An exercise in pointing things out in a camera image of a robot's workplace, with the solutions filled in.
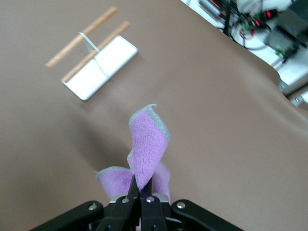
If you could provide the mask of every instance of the white surface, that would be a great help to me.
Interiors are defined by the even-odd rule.
[[[215,27],[223,27],[223,23],[213,19],[209,16],[199,4],[199,0],[181,0],[187,4],[190,8],[200,14],[208,22],[210,22]],[[238,8],[242,12],[248,12],[252,6],[258,0],[237,0]],[[278,9],[279,11],[285,10],[291,4],[290,0],[264,0],[263,1],[263,10]],[[269,34],[268,30],[261,30],[251,39],[246,40],[245,46],[248,48],[257,48],[264,45],[263,41]],[[238,28],[232,31],[234,39],[239,43],[243,44],[243,39],[239,36]],[[272,65],[279,59],[280,56],[276,55],[276,51],[271,47],[266,47],[261,50],[249,50],[251,53],[255,54],[260,59],[264,60],[268,64]],[[308,73],[308,50],[303,49],[293,58],[290,58],[284,65],[281,62],[276,63],[273,67],[277,70],[280,75],[280,78],[283,82],[290,85],[303,75]],[[304,100],[308,102],[308,93],[302,95]]]
[[[137,52],[135,46],[117,36],[67,83],[63,83],[80,99],[87,100]]]

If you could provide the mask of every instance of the white tray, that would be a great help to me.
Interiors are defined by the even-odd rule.
[[[117,36],[67,83],[62,82],[80,99],[88,100],[137,53],[134,45]]]

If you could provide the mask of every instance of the wooden stick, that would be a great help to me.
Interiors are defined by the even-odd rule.
[[[97,48],[102,50],[109,42],[111,42],[117,35],[123,33],[127,28],[129,28],[130,23],[125,21],[117,29],[115,29],[103,42],[101,42]],[[80,71],[84,65],[86,65],[94,56],[97,54],[96,50],[93,50],[88,54],[80,63],[78,63],[70,72],[62,78],[62,81],[67,83],[78,71]]]
[[[91,23],[86,29],[82,31],[86,36],[90,35],[94,30],[101,26],[104,22],[110,19],[117,12],[117,7],[111,7],[93,23]],[[54,67],[65,56],[67,56],[81,41],[83,37],[79,34],[70,43],[68,43],[59,53],[57,53],[52,59],[50,59],[45,65],[49,68]]]

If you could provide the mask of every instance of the purple towel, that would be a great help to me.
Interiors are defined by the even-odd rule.
[[[96,178],[101,181],[109,198],[128,193],[132,175],[135,175],[140,190],[153,177],[153,192],[163,193],[170,198],[168,183],[171,174],[160,162],[170,141],[170,133],[153,106],[156,105],[142,108],[129,120],[133,143],[128,155],[130,169],[109,167],[97,173]]]

